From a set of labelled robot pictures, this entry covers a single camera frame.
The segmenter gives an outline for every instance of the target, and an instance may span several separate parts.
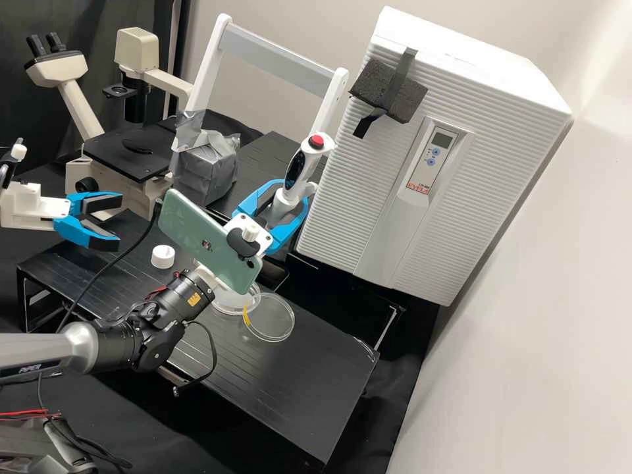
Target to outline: robotic arm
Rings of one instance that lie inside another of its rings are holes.
[[[0,226],[54,230],[79,246],[117,251],[119,238],[82,216],[120,207],[122,194],[86,192],[69,194],[65,199],[43,197],[39,184],[13,181],[15,170],[25,156],[26,146],[18,138],[0,157]]]
[[[152,371],[169,358],[186,325],[214,297],[199,274],[184,270],[120,319],[70,323],[59,334],[0,334],[0,385],[68,369],[81,374]]]

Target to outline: petri dish lid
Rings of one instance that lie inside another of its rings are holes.
[[[258,298],[255,299],[255,296],[261,293],[261,289],[259,285],[253,283],[248,289],[248,293],[240,295],[229,288],[224,289],[219,285],[213,290],[213,293],[215,293],[215,299],[211,304],[217,311],[227,315],[241,316],[244,312],[244,306],[250,313],[259,305],[260,300]]]
[[[294,329],[294,311],[290,305],[276,293],[259,293],[254,299],[258,303],[253,311],[242,308],[248,330],[266,342],[286,340]]]

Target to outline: white knob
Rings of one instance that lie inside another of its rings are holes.
[[[26,156],[26,147],[22,144],[14,144],[11,148],[11,157],[22,161]]]
[[[246,227],[242,229],[242,239],[247,242],[254,242],[257,240],[257,236],[259,235],[259,230],[261,227],[257,223],[249,222],[246,224]]]
[[[158,269],[168,269],[173,266],[176,251],[171,246],[155,246],[151,252],[151,264]]]

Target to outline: green smartphone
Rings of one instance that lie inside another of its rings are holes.
[[[240,259],[228,245],[228,232],[177,190],[165,194],[158,227],[239,294],[245,294],[261,271],[261,258]]]

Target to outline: black cable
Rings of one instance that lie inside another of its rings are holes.
[[[209,335],[209,344],[211,345],[211,354],[213,355],[213,362],[211,364],[211,369],[208,372],[206,372],[206,374],[200,375],[198,378],[193,379],[192,381],[187,382],[186,384],[184,384],[182,386],[174,386],[173,387],[173,396],[175,396],[175,397],[179,397],[180,394],[183,391],[188,390],[189,388],[191,388],[191,387],[199,384],[200,382],[204,381],[210,374],[213,373],[213,371],[215,370],[215,367],[217,366],[217,351],[215,350],[215,342],[213,341],[213,335],[211,334],[211,331],[205,325],[200,323],[199,321],[189,321],[187,323],[187,325],[191,325],[191,324],[196,324],[196,325],[200,326]]]
[[[41,373],[39,374],[39,377],[38,377],[38,403],[41,409],[45,409],[44,403],[42,402],[42,399],[41,399]],[[76,436],[76,435],[74,436],[74,438],[72,436],[68,436],[66,433],[63,432],[63,430],[61,430],[54,424],[53,420],[54,419],[51,418],[48,421],[45,421],[44,425],[50,424],[51,427],[57,432],[58,435],[63,437],[66,441],[68,441],[71,445],[73,445],[78,450],[83,451],[84,453],[92,456],[93,458],[101,459],[103,461],[107,461],[113,464],[119,470],[119,472],[122,471],[121,468],[123,467],[125,469],[133,468],[132,463],[130,463],[128,460],[112,455],[104,447],[102,447],[100,444],[92,440],[83,438],[81,436]],[[95,453],[91,450],[86,449],[86,447],[84,446],[85,444],[99,450],[101,453]]]
[[[145,229],[145,232],[143,232],[143,234],[140,236],[140,238],[138,240],[136,240],[136,242],[134,242],[134,245],[129,247],[126,251],[124,251],[122,254],[120,254],[118,257],[116,257],[114,260],[112,260],[110,263],[108,263],[106,266],[104,266],[101,270],[99,270],[92,277],[92,279],[88,282],[88,284],[81,291],[79,296],[73,301],[72,305],[70,306],[70,308],[68,309],[68,311],[66,312],[64,317],[62,318],[61,323],[59,323],[59,326],[57,327],[57,330],[55,332],[61,331],[61,329],[66,325],[66,322],[68,321],[68,318],[70,317],[70,315],[72,315],[72,312],[74,311],[74,308],[77,306],[77,303],[79,302],[79,300],[81,300],[81,298],[84,297],[84,295],[90,289],[90,287],[92,287],[94,282],[103,273],[107,272],[110,268],[114,267],[114,265],[116,265],[119,261],[124,259],[132,250],[134,250],[136,247],[138,247],[143,240],[145,240],[145,237],[147,237],[147,235],[149,234],[149,231],[153,227],[153,224],[155,223],[156,219],[158,218],[158,215],[160,214],[160,209],[161,208],[162,208],[162,203],[160,203],[158,200],[156,200],[155,205],[153,206],[153,213],[151,215],[151,220],[149,221],[149,225]]]

